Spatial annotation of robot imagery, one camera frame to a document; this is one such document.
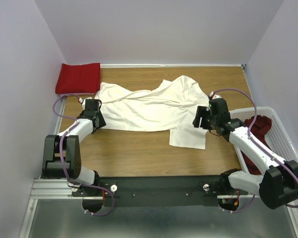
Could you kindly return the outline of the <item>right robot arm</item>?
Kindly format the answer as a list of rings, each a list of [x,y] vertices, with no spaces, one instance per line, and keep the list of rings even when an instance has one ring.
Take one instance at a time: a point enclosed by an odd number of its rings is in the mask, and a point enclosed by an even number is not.
[[[193,126],[214,130],[240,149],[261,172],[259,176],[241,170],[222,173],[218,183],[222,193],[244,190],[259,196],[270,209],[290,207],[298,200],[298,162],[286,161],[257,139],[243,121],[232,118],[225,99],[210,99],[208,106],[198,106]]]

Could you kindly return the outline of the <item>white t-shirt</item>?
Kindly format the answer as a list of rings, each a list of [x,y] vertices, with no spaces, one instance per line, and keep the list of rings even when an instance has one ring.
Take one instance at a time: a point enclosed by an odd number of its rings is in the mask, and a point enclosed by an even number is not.
[[[169,145],[204,150],[207,131],[192,124],[197,107],[207,106],[208,96],[188,76],[163,80],[154,90],[130,91],[102,82],[96,99],[106,129],[123,131],[169,131]]]

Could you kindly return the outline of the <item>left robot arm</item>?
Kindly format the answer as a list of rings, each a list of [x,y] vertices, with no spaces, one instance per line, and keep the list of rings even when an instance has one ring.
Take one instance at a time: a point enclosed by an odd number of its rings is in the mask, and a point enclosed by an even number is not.
[[[99,99],[83,101],[83,110],[66,130],[48,135],[44,141],[42,177],[67,179],[73,184],[83,184],[90,196],[100,191],[98,172],[85,168],[81,162],[80,143],[106,125]]]

